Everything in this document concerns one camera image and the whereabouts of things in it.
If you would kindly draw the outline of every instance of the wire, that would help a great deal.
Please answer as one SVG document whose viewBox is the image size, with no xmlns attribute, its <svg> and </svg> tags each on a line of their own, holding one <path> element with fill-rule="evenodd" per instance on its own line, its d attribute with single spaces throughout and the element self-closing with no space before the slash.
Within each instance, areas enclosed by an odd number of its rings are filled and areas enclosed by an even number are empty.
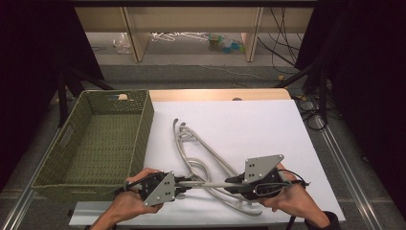
<svg viewBox="0 0 406 230">
<path fill-rule="evenodd" d="M 252 78 L 259 79 L 259 80 L 264 80 L 264 81 L 278 81 L 278 80 L 276 80 L 276 79 L 274 79 L 274 80 L 269 80 L 269 79 L 261 78 L 261 77 L 258 77 L 258 76 L 256 76 L 256 75 L 251 75 L 251 74 L 240 74 L 240 73 L 232 72 L 232 71 L 229 71 L 229 70 L 226 70 L 226 69 L 208 67 L 208 66 L 204 66 L 204 65 L 197 65 L 197 66 L 200 66 L 200 67 L 205 68 L 205 69 L 212 69 L 212 70 L 224 71 L 224 72 L 227 72 L 227 73 L 230 73 L 230 74 L 234 74 L 234 75 L 239 75 L 239 76 L 248 76 L 248 77 L 252 77 Z"/>
<path fill-rule="evenodd" d="M 292 49 L 290 48 L 289 41 L 288 41 L 288 39 L 287 39 L 287 34 L 286 34 L 286 27 L 285 27 L 285 25 L 284 25 L 284 13 L 285 13 L 285 8 L 282 8 L 282 21 L 281 21 L 281 25 L 280 25 L 280 23 L 278 22 L 278 19 L 277 19 L 277 17 L 275 16 L 274 11 L 272 10 L 272 8 L 270 8 L 270 10 L 271 10 L 272 16 L 274 17 L 275 22 L 277 23 L 278 30 L 279 30 L 278 37 L 277 37 L 277 41 L 278 41 L 278 39 L 279 39 L 279 36 L 282 35 L 282 37 L 284 38 L 284 41 L 286 42 L 286 44 L 287 44 L 287 46 L 288 46 L 288 51 L 289 51 L 290 56 L 292 57 L 293 61 L 296 61 L 297 58 L 296 58 L 295 54 L 293 53 Z"/>
<path fill-rule="evenodd" d="M 278 54 L 275 52 L 275 47 L 274 49 L 269 48 L 267 45 L 265 45 L 262 40 L 260 40 L 260 38 L 258 37 L 258 41 L 265 47 L 266 50 L 270 51 L 273 55 L 278 56 L 279 58 L 283 59 L 284 61 L 286 61 L 288 64 L 290 64 L 291 66 L 295 66 L 295 63 L 293 63 L 292 61 L 286 59 L 285 57 L 283 57 L 282 55 Z"/>
<path fill-rule="evenodd" d="M 299 36 L 299 34 L 296 34 L 298 36 L 298 38 L 301 40 L 301 42 L 303 42 L 304 40 Z"/>
<path fill-rule="evenodd" d="M 268 35 L 269 35 L 269 37 L 271 37 L 272 40 L 274 40 L 275 42 L 277 42 L 278 44 L 280 44 L 280 45 L 282 45 L 282 46 L 286 46 L 286 47 L 288 47 L 288 48 L 290 48 L 290 49 L 294 49 L 294 50 L 299 50 L 299 48 L 296 48 L 296 47 L 293 47 L 293 46 L 289 46 L 289 45 L 287 45 L 287 44 L 283 44 L 283 43 L 277 41 L 270 33 L 268 33 Z"/>
<path fill-rule="evenodd" d="M 154 64 L 155 64 L 155 65 L 158 65 L 158 66 L 182 65 L 182 64 L 158 64 L 158 63 L 154 63 Z M 256 76 L 256 75 L 242 74 L 242 73 L 237 73 L 237 72 L 233 72 L 233 71 L 226 70 L 226 69 L 221 69 L 221 68 L 209 67 L 209 66 L 204 66 L 204 65 L 195 65 L 195 66 L 199 66 L 199 67 L 202 67 L 202 68 L 205 68 L 205 69 L 211 69 L 211 70 L 217 70 L 217 71 L 224 71 L 224 72 L 226 72 L 226 73 L 234 74 L 234 75 L 238 75 L 238 76 L 252 77 L 252 78 L 259 79 L 259 80 L 264 80 L 264 81 L 279 81 L 279 80 L 277 80 L 277 79 L 266 79 L 266 78 L 262 78 L 262 77 L 259 77 L 259 76 Z"/>
</svg>

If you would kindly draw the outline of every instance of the green wicker basket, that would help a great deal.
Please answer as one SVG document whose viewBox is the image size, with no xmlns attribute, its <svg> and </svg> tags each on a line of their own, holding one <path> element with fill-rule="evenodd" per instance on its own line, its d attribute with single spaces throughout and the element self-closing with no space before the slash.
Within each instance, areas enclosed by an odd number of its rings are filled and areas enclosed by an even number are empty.
<svg viewBox="0 0 406 230">
<path fill-rule="evenodd" d="M 61 201 L 112 200 L 144 166 L 153 113 L 147 90 L 83 91 L 32 188 Z"/>
</svg>

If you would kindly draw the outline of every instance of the metal rail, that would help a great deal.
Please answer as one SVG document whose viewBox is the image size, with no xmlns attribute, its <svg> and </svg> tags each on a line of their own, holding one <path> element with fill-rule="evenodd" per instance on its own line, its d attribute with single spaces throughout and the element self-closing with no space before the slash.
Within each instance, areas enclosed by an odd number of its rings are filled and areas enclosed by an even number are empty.
<svg viewBox="0 0 406 230">
<path fill-rule="evenodd" d="M 45 158 L 48 155 L 49 150 L 51 149 L 52 143 L 55 141 L 59 132 L 60 132 L 60 128 L 58 128 L 56 130 L 56 134 L 54 135 L 54 137 L 51 141 L 51 144 L 48 146 L 47 150 L 45 151 L 45 154 L 42 156 L 41 161 L 39 162 L 38 166 L 36 167 L 29 183 L 27 184 L 27 186 L 24 189 L 23 193 L 21 194 L 20 198 L 18 198 L 18 201 L 14 204 L 14 207 L 12 207 L 11 211 L 9 212 L 9 215 L 7 216 L 5 222 L 2 226 L 3 230 L 18 229 L 21 221 L 23 220 L 25 214 L 27 213 L 27 210 L 29 209 L 30 204 L 32 203 L 34 196 L 36 194 L 36 192 L 31 189 L 31 186 L 34 183 L 35 177 L 38 174 L 39 169 L 41 168 L 43 162 L 45 161 Z"/>
<path fill-rule="evenodd" d="M 320 116 L 317 116 L 316 121 L 319 127 L 322 127 L 324 125 L 324 121 L 320 118 Z M 335 140 L 334 135 L 332 134 L 331 129 L 329 128 L 328 125 L 322 129 L 322 134 L 330 150 L 330 153 L 338 167 L 338 170 L 340 171 L 344 181 L 349 187 L 350 194 L 356 206 L 358 207 L 358 210 L 361 213 L 361 216 L 365 221 L 368 229 L 370 230 L 383 229 L 382 225 L 380 224 L 376 216 L 375 210 L 371 206 L 367 196 L 365 195 L 364 191 L 359 185 L 356 176 L 354 175 L 352 169 L 350 168 L 346 156 L 341 151 L 340 146 Z"/>
</svg>

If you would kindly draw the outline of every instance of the black sleeve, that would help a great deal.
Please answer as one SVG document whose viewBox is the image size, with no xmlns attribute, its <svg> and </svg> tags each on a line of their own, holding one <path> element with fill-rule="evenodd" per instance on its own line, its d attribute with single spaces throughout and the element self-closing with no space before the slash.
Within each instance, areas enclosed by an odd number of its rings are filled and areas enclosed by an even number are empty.
<svg viewBox="0 0 406 230">
<path fill-rule="evenodd" d="M 338 222 L 338 218 L 335 214 L 331 212 L 325 212 L 327 215 L 328 219 L 330 220 L 330 225 L 325 227 L 325 228 L 318 228 L 311 223 L 309 223 L 306 219 L 304 220 L 305 225 L 309 230 L 341 230 L 340 223 Z"/>
</svg>

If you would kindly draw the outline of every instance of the human hand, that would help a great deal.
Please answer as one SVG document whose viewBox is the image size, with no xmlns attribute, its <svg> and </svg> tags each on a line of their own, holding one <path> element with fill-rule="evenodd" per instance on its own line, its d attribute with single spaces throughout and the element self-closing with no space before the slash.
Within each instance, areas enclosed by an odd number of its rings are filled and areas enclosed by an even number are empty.
<svg viewBox="0 0 406 230">
<path fill-rule="evenodd" d="M 282 164 L 277 167 L 280 170 L 285 169 Z M 292 173 L 283 173 L 286 179 L 296 180 L 296 176 Z M 328 217 L 301 184 L 294 184 L 284 188 L 275 197 L 259 198 L 258 202 L 265 207 L 272 208 L 273 212 L 280 209 L 291 216 L 307 219 L 317 227 L 329 226 Z"/>
<path fill-rule="evenodd" d="M 127 178 L 126 181 L 134 182 L 157 172 L 153 169 L 143 169 L 137 175 Z M 109 229 L 118 222 L 133 219 L 142 214 L 157 213 L 163 205 L 146 207 L 136 189 L 123 192 L 116 196 L 110 207 L 96 220 L 91 229 Z"/>
</svg>

